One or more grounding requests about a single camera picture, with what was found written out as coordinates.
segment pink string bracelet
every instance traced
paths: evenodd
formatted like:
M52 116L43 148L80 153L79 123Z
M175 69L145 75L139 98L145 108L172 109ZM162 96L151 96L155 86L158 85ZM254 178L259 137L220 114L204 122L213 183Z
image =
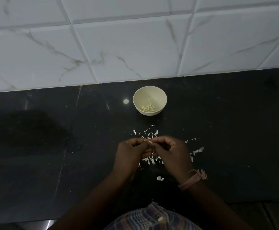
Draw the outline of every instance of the pink string bracelet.
M189 175L190 172L195 171L196 174L194 174L192 177L190 177L186 182L184 182L182 185L178 185L178 187L184 191L190 188L191 185L195 184L198 182L200 179L206 180L207 179L207 174L201 169L201 173L198 170L191 170L187 173L187 176Z

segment tiled wall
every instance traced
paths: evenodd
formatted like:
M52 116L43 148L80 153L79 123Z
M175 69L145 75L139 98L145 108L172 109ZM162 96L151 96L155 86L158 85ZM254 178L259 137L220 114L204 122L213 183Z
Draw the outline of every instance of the tiled wall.
M0 0L0 91L279 67L279 0Z

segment bowl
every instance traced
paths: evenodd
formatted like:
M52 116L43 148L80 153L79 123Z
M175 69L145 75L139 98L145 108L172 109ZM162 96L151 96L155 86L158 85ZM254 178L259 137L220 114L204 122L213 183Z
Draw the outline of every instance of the bowl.
M149 108L148 111L143 111L142 107L149 104L154 106L154 111ZM166 93L156 86L144 86L138 89L133 95L133 104L136 109L143 115L153 116L159 114L167 103Z

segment person's right arm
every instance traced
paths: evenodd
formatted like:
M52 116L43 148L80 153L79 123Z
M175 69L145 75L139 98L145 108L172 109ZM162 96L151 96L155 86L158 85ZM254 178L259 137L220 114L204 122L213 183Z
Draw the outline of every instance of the person's right arm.
M188 172L193 169L193 164L187 146L183 141L171 136L159 136L151 139L151 141L157 154L162 158L165 168L180 184L194 175L192 172L188 176ZM165 150L158 143L166 143L170 149ZM203 212L221 229L252 229L201 180L193 184L188 192L195 198Z

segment plaid shirt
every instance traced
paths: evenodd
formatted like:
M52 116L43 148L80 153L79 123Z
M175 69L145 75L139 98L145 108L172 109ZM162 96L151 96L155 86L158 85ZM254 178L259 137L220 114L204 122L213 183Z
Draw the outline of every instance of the plaid shirt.
M110 223L105 230L117 229L188 229L201 230L197 225L152 202L146 208L130 211Z

